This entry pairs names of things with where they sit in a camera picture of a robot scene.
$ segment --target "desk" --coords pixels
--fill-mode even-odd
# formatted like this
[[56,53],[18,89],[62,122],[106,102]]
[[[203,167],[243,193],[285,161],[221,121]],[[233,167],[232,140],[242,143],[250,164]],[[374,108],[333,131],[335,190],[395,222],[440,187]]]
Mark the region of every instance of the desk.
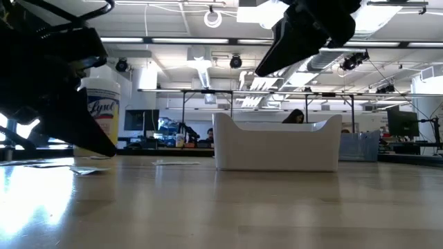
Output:
[[[201,164],[155,167],[157,159]],[[442,247],[440,169],[217,172],[212,158],[146,156],[75,164],[112,170],[0,167],[0,248]]]

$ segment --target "woman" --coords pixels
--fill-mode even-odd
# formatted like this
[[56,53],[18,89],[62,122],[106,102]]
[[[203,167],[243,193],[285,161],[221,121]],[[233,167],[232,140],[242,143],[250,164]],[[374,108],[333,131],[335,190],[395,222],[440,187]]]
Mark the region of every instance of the woman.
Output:
[[305,115],[299,109],[295,109],[289,116],[283,120],[283,124],[302,124],[305,120]]

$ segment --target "ceiling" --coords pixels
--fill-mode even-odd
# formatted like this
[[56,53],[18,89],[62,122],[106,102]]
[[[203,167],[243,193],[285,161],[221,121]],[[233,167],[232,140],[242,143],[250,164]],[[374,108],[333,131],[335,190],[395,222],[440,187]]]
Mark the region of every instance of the ceiling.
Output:
[[[443,13],[443,1],[427,0],[428,12]],[[104,3],[88,2],[88,0],[50,0],[49,2],[68,10],[74,14],[94,10]],[[237,11],[238,0],[228,0],[223,11]],[[162,37],[245,37],[245,38],[270,38],[272,32],[260,27],[259,24],[237,23],[235,17],[222,15],[222,23],[218,28],[209,28],[204,23],[205,12],[179,12],[178,6],[163,6],[173,11],[164,10],[155,6],[122,6],[117,5],[109,14],[91,20],[89,23],[95,27],[102,36],[162,36]],[[184,6],[185,11],[206,10],[207,7]],[[418,11],[419,9],[403,9],[405,11]],[[53,24],[61,20],[45,14]],[[416,40],[416,41],[442,41],[443,16],[407,14],[395,15],[382,29],[370,38],[377,40]],[[162,68],[166,77],[159,81],[168,85],[170,82],[190,82],[198,77],[197,71],[186,66],[186,45],[127,45],[107,44],[108,51],[117,50],[150,50]],[[243,60],[245,68],[254,69],[260,63],[268,47],[258,46],[207,46],[211,51],[213,67],[209,68],[211,78],[229,78],[238,80],[241,70],[230,69],[229,62],[232,54],[238,53]],[[383,74],[375,70],[371,63],[366,62],[357,68],[358,71],[346,73],[338,70],[340,61],[320,74],[315,80],[317,84],[311,85],[313,91],[364,91],[368,86],[377,83],[383,77],[394,76],[395,86],[399,91],[410,89],[410,77],[418,71],[399,69],[423,69],[432,64],[443,62],[442,50],[411,50],[411,49],[369,49],[370,59]],[[146,65],[145,58],[132,58],[129,62],[134,66]]]

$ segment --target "gray bin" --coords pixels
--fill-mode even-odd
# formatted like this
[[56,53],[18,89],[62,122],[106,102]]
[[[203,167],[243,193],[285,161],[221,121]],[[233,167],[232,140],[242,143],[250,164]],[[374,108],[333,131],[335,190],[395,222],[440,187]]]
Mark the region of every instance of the gray bin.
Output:
[[342,133],[340,156],[342,161],[376,162],[379,153],[380,131]]

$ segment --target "computer monitor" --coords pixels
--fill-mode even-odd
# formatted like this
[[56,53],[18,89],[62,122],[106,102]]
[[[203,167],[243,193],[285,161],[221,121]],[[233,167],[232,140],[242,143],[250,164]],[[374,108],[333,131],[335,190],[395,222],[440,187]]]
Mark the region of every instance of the computer monitor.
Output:
[[392,136],[420,136],[417,114],[414,112],[388,110],[388,127]]
[[125,131],[157,131],[159,110],[126,110]]

